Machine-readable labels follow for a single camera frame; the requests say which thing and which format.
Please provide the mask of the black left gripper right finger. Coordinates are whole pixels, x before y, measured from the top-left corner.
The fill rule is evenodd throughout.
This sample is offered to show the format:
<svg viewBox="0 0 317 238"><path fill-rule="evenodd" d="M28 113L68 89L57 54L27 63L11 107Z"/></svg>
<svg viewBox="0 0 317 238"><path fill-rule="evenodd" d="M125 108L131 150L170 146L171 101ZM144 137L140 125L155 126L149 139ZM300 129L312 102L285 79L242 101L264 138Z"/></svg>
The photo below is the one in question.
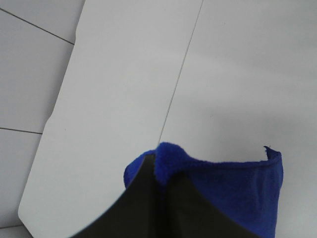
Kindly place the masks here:
<svg viewBox="0 0 317 238"><path fill-rule="evenodd" d="M164 214L159 216L158 238L256 238L209 203L184 174L167 184Z"/></svg>

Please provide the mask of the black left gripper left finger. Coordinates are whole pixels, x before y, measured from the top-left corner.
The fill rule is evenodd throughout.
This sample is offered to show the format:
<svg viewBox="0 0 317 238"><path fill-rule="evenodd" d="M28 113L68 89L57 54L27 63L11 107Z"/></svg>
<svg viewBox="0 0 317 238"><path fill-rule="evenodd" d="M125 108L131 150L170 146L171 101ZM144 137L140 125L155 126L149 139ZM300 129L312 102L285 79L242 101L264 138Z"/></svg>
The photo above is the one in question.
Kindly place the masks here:
<svg viewBox="0 0 317 238"><path fill-rule="evenodd" d="M156 238L154 155L146 155L125 192L75 238Z"/></svg>

